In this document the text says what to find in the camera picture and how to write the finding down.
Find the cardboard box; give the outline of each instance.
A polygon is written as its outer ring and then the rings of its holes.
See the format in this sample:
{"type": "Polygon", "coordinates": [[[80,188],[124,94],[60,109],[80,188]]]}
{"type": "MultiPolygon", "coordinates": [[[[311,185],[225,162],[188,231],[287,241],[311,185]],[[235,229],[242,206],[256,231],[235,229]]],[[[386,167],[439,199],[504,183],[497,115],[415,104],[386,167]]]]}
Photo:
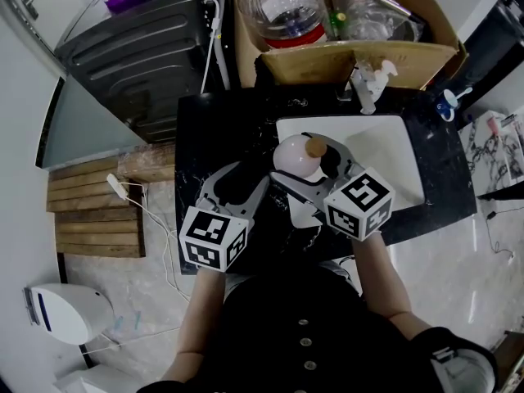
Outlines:
{"type": "Polygon", "coordinates": [[[394,88],[422,89],[442,69],[452,77],[466,59],[464,46],[435,0],[396,0],[426,20],[433,43],[405,41],[337,41],[271,49],[244,21],[235,5],[235,43],[238,73],[243,88],[255,85],[255,59],[262,59],[280,84],[341,83],[353,69],[353,57],[373,69],[392,61],[399,75],[390,77],[394,88]]]}

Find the tile floor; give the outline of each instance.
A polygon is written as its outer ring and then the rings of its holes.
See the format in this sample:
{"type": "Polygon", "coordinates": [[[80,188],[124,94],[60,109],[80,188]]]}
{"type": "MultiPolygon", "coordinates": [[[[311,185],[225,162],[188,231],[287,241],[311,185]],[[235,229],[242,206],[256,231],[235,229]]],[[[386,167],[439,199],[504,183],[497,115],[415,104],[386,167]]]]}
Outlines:
{"type": "MultiPolygon", "coordinates": [[[[524,206],[524,201],[478,205],[479,213],[472,217],[391,246],[390,253],[408,288],[413,310],[420,318],[490,348],[504,330],[519,329],[524,315],[524,210],[497,215],[489,222],[493,244],[499,241],[500,249],[514,251],[514,255],[507,251],[493,253],[484,216],[492,210],[524,206]]],[[[174,184],[152,184],[149,207],[174,228],[174,184]]],[[[65,260],[71,283],[94,287],[113,304],[115,325],[105,334],[120,342],[177,328],[187,305],[165,281],[163,231],[144,216],[144,233],[146,258],[68,255],[65,260]]],[[[194,277],[178,273],[176,243],[171,248],[176,282],[183,292],[190,294],[194,277]]],[[[355,263],[347,260],[343,266],[359,287],[355,263]]],[[[173,282],[169,265],[168,270],[173,282]]],[[[175,330],[91,356],[96,362],[118,368],[143,382],[152,382],[170,365],[176,340],[175,330]]],[[[97,350],[108,345],[106,339],[99,337],[87,347],[97,350]]]]}

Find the white toilet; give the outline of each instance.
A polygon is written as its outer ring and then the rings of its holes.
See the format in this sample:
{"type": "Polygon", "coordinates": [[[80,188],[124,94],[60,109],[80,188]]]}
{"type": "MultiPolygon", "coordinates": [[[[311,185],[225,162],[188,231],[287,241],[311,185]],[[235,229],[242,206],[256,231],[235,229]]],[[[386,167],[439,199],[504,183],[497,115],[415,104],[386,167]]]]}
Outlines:
{"type": "Polygon", "coordinates": [[[56,393],[136,393],[142,385],[121,371],[97,365],[65,376],[54,387],[56,393]]]}
{"type": "Polygon", "coordinates": [[[100,292],[74,284],[25,289],[31,320],[59,341],[82,345],[114,324],[111,303],[100,292]]]}

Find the white ball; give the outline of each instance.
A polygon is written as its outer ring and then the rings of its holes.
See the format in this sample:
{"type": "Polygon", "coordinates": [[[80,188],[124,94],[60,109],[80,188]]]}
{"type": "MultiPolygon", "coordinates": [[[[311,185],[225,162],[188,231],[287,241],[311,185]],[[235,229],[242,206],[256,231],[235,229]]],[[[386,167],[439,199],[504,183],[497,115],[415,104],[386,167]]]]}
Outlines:
{"type": "Polygon", "coordinates": [[[273,153],[275,169],[294,174],[299,178],[311,176],[320,166],[320,157],[313,158],[305,151],[305,144],[309,137],[305,135],[291,135],[286,138],[273,153]]]}

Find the white sink basin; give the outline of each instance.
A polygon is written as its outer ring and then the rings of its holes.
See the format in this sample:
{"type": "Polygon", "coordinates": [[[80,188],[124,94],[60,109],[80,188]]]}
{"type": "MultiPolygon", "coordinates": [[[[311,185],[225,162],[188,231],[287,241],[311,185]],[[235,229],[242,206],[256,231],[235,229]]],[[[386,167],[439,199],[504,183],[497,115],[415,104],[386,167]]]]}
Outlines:
{"type": "MultiPolygon", "coordinates": [[[[278,141],[300,133],[326,135],[346,145],[364,167],[373,167],[395,190],[393,211],[424,202],[417,161],[404,121],[399,116],[322,116],[277,121],[278,141]]],[[[318,170],[307,178],[316,182],[324,176],[318,170]]],[[[291,222],[296,228],[321,225],[313,206],[287,196],[291,222]]]]}

